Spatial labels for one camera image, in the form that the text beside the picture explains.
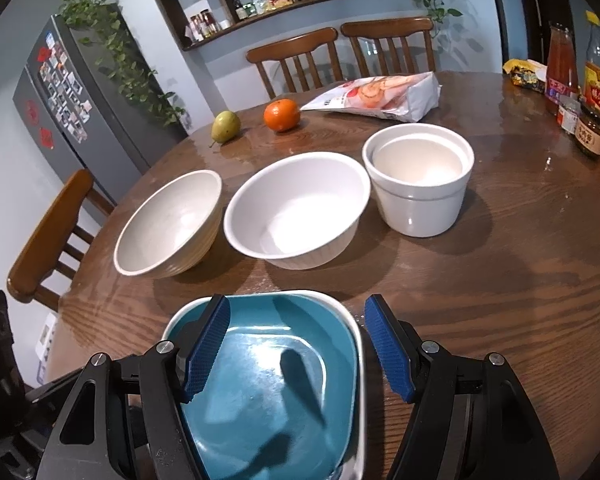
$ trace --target white bowl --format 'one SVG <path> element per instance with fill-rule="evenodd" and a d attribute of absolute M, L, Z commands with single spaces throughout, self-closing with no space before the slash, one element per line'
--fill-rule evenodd
<path fill-rule="evenodd" d="M 192 171 L 153 193 L 118 237 L 113 262 L 125 276 L 164 278 L 198 263 L 218 234 L 222 180 Z"/>
<path fill-rule="evenodd" d="M 369 137 L 362 159 L 391 229 L 429 237 L 458 218 L 474 166 L 474 150 L 460 135 L 433 124 L 397 124 Z"/>
<path fill-rule="evenodd" d="M 369 193 L 366 171 L 348 156 L 290 156 L 236 192 L 224 215 L 224 233 L 242 254 L 283 269 L 311 269 L 349 245 Z"/>
<path fill-rule="evenodd" d="M 327 296 L 321 292 L 315 292 L 313 290 L 288 290 L 269 292 L 269 294 L 295 294 L 296 296 L 304 296 L 306 298 L 310 298 L 311 300 L 318 301 L 323 306 L 334 312 L 341 320 L 343 320 L 347 327 L 349 327 L 356 344 L 356 349 L 358 350 L 358 393 L 351 439 L 349 440 L 349 446 L 347 447 L 347 452 L 345 453 L 344 463 L 341 464 L 342 469 L 338 478 L 339 480 L 362 480 L 365 471 L 366 460 L 366 372 L 364 345 L 362 343 L 360 327 L 343 304 L 331 296 Z M 171 332 L 171 329 L 174 327 L 174 325 L 189 310 L 196 308 L 200 304 L 205 303 L 210 299 L 210 297 L 200 298 L 183 306 L 169 321 L 167 327 L 162 333 L 162 339 L 167 338 L 167 334 Z"/>

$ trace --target metal screw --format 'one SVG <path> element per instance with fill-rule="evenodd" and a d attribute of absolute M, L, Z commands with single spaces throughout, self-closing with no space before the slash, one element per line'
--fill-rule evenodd
<path fill-rule="evenodd" d="M 502 366 L 504 364 L 504 357 L 500 354 L 490 354 L 489 361 L 491 361 L 492 365 Z"/>
<path fill-rule="evenodd" d="M 96 354 L 96 355 L 94 355 L 91 358 L 91 364 L 93 366 L 100 366 L 106 360 L 107 360 L 107 355 L 106 354 L 103 354 L 103 353 Z"/>
<path fill-rule="evenodd" d="M 158 354 L 166 354 L 173 350 L 173 343 L 171 341 L 160 341 L 155 349 L 158 351 Z"/>
<path fill-rule="evenodd" d="M 435 341 L 425 341 L 424 343 L 422 343 L 422 349 L 427 354 L 435 354 L 438 352 L 438 350 L 440 350 L 440 345 L 438 345 L 438 343 L 436 343 Z"/>

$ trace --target yellow bottle cap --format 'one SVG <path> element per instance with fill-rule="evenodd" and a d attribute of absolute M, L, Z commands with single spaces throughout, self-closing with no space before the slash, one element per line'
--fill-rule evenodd
<path fill-rule="evenodd" d="M 593 23 L 594 25 L 600 26 L 600 19 L 596 15 L 595 12 L 591 12 L 590 10 L 585 10 L 585 13 L 586 13 L 587 19 L 589 20 L 590 23 Z"/>

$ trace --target blue gripper pad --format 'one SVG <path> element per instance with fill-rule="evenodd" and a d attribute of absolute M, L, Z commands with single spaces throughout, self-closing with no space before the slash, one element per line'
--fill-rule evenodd
<path fill-rule="evenodd" d="M 231 307 L 229 300 L 223 296 L 187 360 L 186 378 L 182 385 L 187 400 L 205 387 L 230 321 Z"/>
<path fill-rule="evenodd" d="M 402 328 L 389 307 L 380 305 L 373 296 L 365 301 L 365 327 L 392 392 L 400 395 L 404 402 L 412 402 L 415 386 L 410 360 L 396 333 Z"/>

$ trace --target wall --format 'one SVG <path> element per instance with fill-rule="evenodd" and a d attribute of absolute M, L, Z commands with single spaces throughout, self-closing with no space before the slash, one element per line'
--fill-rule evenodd
<path fill-rule="evenodd" d="M 449 7 L 464 13 L 452 18 L 436 38 L 436 63 L 439 70 L 466 70 L 475 72 L 500 72 L 502 49 L 500 29 L 494 0 L 444 0 Z M 180 0 L 187 15 L 211 8 L 217 18 L 224 15 L 217 0 Z M 256 68 L 244 59 L 247 50 L 271 41 L 289 38 L 319 27 L 336 27 L 347 20 L 373 20 L 395 16 L 423 14 L 415 0 L 331 0 L 314 6 L 290 10 L 266 20 L 231 32 L 203 45 L 187 56 L 202 59 L 227 107 L 241 110 L 267 101 L 267 93 Z M 426 66 L 422 37 L 412 38 L 416 62 Z M 340 38 L 338 54 L 346 76 L 357 76 L 353 52 L 349 41 Z M 326 48 L 315 53 L 316 63 L 328 75 Z M 279 64 L 270 63 L 267 70 L 272 76 L 277 92 L 284 91 Z"/>
<path fill-rule="evenodd" d="M 155 0 L 118 0 L 122 15 L 148 65 L 158 71 L 156 79 L 165 92 L 176 92 L 176 103 L 189 116 L 183 125 L 189 132 L 208 124 L 226 108 L 210 84 L 206 68 L 195 56 L 185 56 L 171 34 Z"/>
<path fill-rule="evenodd" d="M 569 0 L 573 14 L 573 28 L 576 39 L 576 62 L 578 64 L 578 81 L 584 82 L 584 63 L 587 60 L 590 25 L 585 16 L 586 10 L 592 10 L 585 0 Z"/>
<path fill-rule="evenodd" d="M 12 97 L 32 44 L 60 0 L 12 0 L 0 16 L 0 289 L 7 273 L 62 187 L 20 120 Z M 80 224 L 96 233 L 87 215 Z M 49 287 L 62 293 L 68 280 L 55 273 Z M 14 352 L 24 380 L 36 384 L 35 342 L 49 310 L 36 303 L 20 304 L 9 297 Z"/>

